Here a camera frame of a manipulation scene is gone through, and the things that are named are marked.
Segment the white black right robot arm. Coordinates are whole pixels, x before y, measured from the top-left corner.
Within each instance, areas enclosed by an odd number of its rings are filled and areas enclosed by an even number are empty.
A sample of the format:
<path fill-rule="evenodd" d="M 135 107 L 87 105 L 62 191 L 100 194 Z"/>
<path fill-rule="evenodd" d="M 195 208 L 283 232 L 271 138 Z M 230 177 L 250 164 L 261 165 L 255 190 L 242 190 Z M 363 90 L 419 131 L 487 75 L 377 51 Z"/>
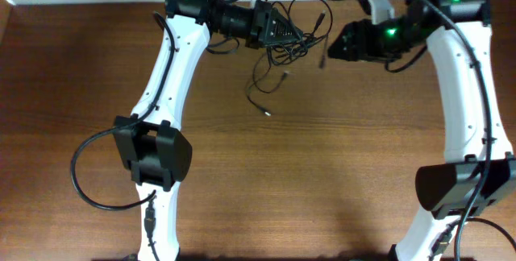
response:
<path fill-rule="evenodd" d="M 366 18 L 347 24 L 328 55 L 389 65 L 418 48 L 438 75 L 444 163 L 415 177 L 418 212 L 391 260 L 438 260 L 458 248 L 464 227 L 515 190 L 515 154 L 501 122 L 490 59 L 489 0 L 359 0 Z"/>

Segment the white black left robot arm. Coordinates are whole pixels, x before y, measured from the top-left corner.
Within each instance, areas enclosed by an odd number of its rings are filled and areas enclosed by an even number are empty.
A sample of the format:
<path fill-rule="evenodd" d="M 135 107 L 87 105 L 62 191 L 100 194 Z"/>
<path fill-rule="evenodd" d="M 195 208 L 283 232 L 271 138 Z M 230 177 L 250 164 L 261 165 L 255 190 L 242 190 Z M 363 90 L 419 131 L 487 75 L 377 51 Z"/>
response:
<path fill-rule="evenodd" d="M 194 70 L 212 34 L 244 39 L 249 48 L 296 41 L 300 31 L 268 0 L 249 7 L 228 0 L 165 0 L 156 17 L 163 39 L 144 94 L 128 118 L 114 123 L 123 166 L 142 202 L 141 245 L 131 260 L 175 260 L 177 197 L 191 164 L 193 148 L 181 133 L 181 117 Z"/>

